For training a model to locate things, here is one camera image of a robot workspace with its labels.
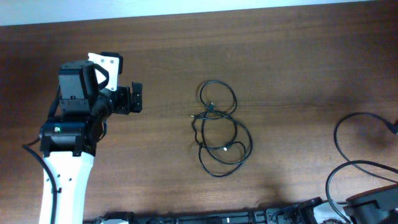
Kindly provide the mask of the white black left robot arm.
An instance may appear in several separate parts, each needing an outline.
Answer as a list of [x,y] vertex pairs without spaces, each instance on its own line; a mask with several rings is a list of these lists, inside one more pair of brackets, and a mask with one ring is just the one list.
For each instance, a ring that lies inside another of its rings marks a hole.
[[47,166],[40,223],[81,223],[86,187],[113,114],[142,109],[142,84],[118,86],[119,58],[67,62],[60,66],[60,115],[51,114],[40,129],[40,151]]

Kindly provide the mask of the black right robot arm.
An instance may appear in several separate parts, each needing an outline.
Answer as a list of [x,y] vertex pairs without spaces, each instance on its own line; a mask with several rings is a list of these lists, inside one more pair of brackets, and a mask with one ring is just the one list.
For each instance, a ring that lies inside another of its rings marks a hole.
[[397,224],[397,184],[346,199],[345,214],[355,224]]

